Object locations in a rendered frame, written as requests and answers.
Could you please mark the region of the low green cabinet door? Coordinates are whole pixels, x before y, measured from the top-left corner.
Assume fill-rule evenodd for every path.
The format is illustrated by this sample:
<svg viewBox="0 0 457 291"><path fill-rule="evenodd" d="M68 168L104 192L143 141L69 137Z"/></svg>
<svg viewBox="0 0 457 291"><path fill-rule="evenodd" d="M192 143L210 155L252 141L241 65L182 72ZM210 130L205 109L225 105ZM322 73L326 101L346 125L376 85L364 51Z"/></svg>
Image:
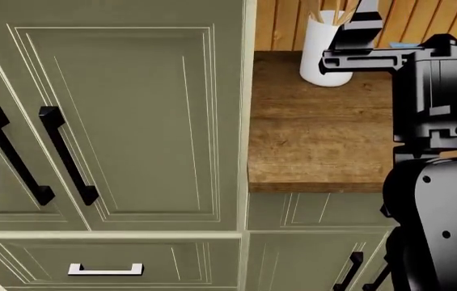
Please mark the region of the low green cabinet door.
<svg viewBox="0 0 457 291"><path fill-rule="evenodd" d="M363 291L384 266L387 232L250 234L245 291L332 291L362 251L363 264L345 291Z"/></svg>

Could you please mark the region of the wide green cabinet door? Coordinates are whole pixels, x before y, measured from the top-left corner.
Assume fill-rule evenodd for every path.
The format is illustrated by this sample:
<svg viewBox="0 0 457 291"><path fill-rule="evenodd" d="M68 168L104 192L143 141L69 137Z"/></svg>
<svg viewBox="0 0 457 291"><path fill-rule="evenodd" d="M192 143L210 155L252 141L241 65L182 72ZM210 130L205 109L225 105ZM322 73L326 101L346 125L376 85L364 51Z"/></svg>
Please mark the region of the wide green cabinet door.
<svg viewBox="0 0 457 291"><path fill-rule="evenodd" d="M93 230L235 230L245 0L85 0L34 37L56 84Z"/></svg>

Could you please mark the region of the plain green drawer front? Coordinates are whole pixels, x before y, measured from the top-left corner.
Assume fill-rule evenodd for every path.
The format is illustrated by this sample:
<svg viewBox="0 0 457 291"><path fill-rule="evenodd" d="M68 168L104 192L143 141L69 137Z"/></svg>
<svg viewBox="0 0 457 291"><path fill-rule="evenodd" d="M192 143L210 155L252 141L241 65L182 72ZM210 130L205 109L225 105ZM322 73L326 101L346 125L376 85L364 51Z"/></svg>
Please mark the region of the plain green drawer front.
<svg viewBox="0 0 457 291"><path fill-rule="evenodd" d="M321 227L393 227L379 193L252 193L249 230L313 230Z"/></svg>

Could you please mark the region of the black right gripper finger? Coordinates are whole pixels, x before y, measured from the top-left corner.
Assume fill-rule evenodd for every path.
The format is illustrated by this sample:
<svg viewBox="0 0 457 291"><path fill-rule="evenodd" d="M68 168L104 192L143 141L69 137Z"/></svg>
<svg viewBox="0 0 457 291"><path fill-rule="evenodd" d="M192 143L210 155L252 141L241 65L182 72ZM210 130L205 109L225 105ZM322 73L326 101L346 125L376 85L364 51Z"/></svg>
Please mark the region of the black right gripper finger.
<svg viewBox="0 0 457 291"><path fill-rule="evenodd" d="M379 0L361 0L352 19L338 27L330 49L371 50L374 48L374 38L382 29Z"/></svg>

